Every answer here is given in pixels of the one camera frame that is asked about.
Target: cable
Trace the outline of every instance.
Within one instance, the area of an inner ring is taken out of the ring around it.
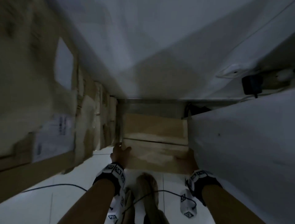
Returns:
[[[86,189],[84,189],[84,188],[82,188],[82,187],[80,187],[80,186],[78,186],[78,185],[75,185],[75,184],[53,184],[53,185],[48,185],[48,186],[43,186],[43,187],[37,187],[37,188],[30,189],[30,190],[26,190],[26,191],[23,191],[22,193],[25,193],[25,192],[28,192],[28,191],[34,191],[34,190],[38,190],[38,189],[42,189],[42,188],[47,188],[47,187],[65,186],[65,185],[78,187],[78,188],[80,188],[80,189],[82,189],[82,190],[84,190],[84,191],[87,191]],[[153,193],[156,193],[156,192],[167,192],[167,193],[171,193],[171,194],[173,194],[173,195],[179,196],[179,197],[184,197],[184,196],[181,196],[181,195],[179,195],[179,194],[173,193],[173,192],[171,192],[171,191],[166,191],[166,190],[152,191],[152,192],[150,192],[150,193],[148,193],[148,194],[142,196],[142,197],[141,197],[140,199],[138,199],[137,201],[135,201],[131,206],[129,206],[127,209],[125,209],[125,210],[122,212],[122,214],[124,214],[128,209],[130,209],[132,206],[134,206],[137,202],[139,202],[140,200],[142,200],[142,199],[145,198],[146,196],[149,196],[150,194],[153,194]],[[190,199],[190,198],[187,198],[187,197],[184,197],[184,198],[185,198],[185,199],[188,199],[188,200],[190,200],[190,201],[192,201],[193,203],[195,203],[195,206],[193,207],[193,209],[194,209],[195,207],[197,207],[197,203],[196,203],[194,200],[192,200],[192,199]]]
[[[48,185],[48,186],[43,186],[43,187],[37,187],[37,188],[30,189],[30,190],[26,190],[26,191],[23,191],[22,193],[25,193],[25,192],[28,192],[28,191],[34,191],[34,190],[38,190],[38,189],[42,189],[42,188],[47,188],[47,187],[64,186],[64,185],[78,187],[78,188],[82,189],[83,191],[87,191],[85,188],[82,188],[82,187],[80,187],[78,185],[75,185],[75,184],[53,184],[53,185]]]

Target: person's left arm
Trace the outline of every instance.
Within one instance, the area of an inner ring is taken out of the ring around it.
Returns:
[[[131,148],[122,150],[119,144],[113,148],[112,162],[126,167]],[[58,224],[104,224],[110,204],[115,195],[115,185],[111,180],[99,179],[70,208]]]

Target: hand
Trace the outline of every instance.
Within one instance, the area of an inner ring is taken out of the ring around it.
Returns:
[[[123,150],[120,145],[121,143],[117,143],[113,148],[111,159],[112,162],[119,163],[125,169],[128,164],[131,147],[127,147],[125,150]]]
[[[194,151],[189,149],[187,152],[186,158],[181,159],[175,157],[178,167],[186,174],[191,175],[195,170],[198,170],[199,167],[196,163]]]

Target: person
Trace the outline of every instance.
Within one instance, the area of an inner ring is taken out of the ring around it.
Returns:
[[[120,177],[124,176],[124,169],[127,166],[130,151],[130,147],[122,150],[120,144],[113,148],[111,154],[112,163],[101,171],[96,177],[93,186],[70,208],[58,224],[103,224],[105,222],[111,201],[115,195],[119,195],[120,184],[122,185],[124,182],[123,178],[123,182],[120,180],[121,182],[118,183],[115,175],[118,177],[120,173]],[[192,150],[188,152],[187,158],[176,158],[176,161],[185,173],[189,175],[193,173],[192,180],[194,176],[202,173],[194,185],[192,183],[190,186],[194,189],[195,196],[208,207],[216,224],[264,223],[244,204],[224,190],[215,178],[207,175],[205,181],[203,181],[204,178],[202,179],[201,176],[210,172],[199,169]],[[152,193],[152,191],[158,189],[156,180],[151,175],[144,173],[136,181],[141,195],[151,193],[143,198],[146,211],[144,224],[168,223],[164,213],[158,209],[158,193]],[[124,203],[126,208],[130,206],[131,208],[125,212],[122,224],[134,224],[135,209],[132,206],[133,200],[132,191],[126,187]]]

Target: leg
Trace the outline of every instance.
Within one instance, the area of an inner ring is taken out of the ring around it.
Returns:
[[[134,201],[134,195],[129,188],[126,188],[125,208],[129,208]],[[124,214],[122,224],[134,224],[135,208],[131,206]]]
[[[136,182],[139,187],[140,197],[158,190],[158,184],[150,174],[143,173],[137,178]],[[158,192],[152,193],[143,198],[143,204],[146,212],[144,224],[169,224],[164,213],[158,209]]]

